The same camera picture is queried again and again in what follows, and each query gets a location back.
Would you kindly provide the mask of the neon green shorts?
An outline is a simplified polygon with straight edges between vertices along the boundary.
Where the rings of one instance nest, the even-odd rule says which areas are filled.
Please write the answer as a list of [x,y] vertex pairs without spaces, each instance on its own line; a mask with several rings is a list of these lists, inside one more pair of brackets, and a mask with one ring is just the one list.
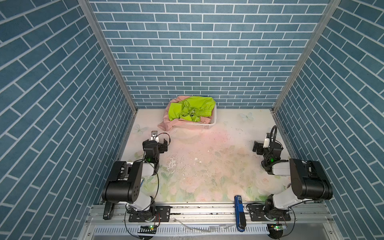
[[209,124],[215,106],[216,102],[211,97],[179,96],[169,104],[168,118],[170,121]]

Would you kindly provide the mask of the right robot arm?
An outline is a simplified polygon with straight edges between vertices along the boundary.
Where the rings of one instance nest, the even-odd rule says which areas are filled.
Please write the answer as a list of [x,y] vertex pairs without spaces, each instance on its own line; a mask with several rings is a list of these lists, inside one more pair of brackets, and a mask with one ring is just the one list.
[[267,174],[291,178],[287,189],[268,196],[262,209],[265,216],[278,218],[301,203],[330,200],[333,197],[333,188],[319,162],[283,160],[282,150],[279,142],[254,142],[253,152],[264,157],[262,167]]

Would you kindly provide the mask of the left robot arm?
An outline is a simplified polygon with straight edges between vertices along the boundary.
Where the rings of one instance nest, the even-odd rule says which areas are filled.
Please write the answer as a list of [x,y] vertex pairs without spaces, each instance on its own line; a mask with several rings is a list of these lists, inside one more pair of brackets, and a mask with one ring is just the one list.
[[156,214],[155,196],[141,193],[143,177],[155,176],[158,180],[160,154],[168,151],[171,141],[162,143],[157,137],[143,142],[144,156],[133,163],[126,161],[114,162],[107,181],[102,190],[102,200],[105,202],[104,218],[110,219],[115,205],[123,203],[128,211],[154,216]]

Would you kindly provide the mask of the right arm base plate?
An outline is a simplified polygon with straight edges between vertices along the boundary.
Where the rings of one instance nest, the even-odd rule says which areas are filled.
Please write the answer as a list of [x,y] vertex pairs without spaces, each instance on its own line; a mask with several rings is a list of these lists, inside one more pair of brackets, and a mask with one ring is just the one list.
[[287,222],[291,220],[288,210],[279,210],[261,204],[248,204],[246,206],[252,222]]

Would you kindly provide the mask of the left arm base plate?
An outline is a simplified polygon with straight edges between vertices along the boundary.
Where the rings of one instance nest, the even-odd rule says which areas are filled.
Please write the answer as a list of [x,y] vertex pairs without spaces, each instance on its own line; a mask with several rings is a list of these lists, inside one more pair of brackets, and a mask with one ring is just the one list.
[[167,223],[170,220],[171,206],[151,206],[147,211],[129,210],[130,223]]

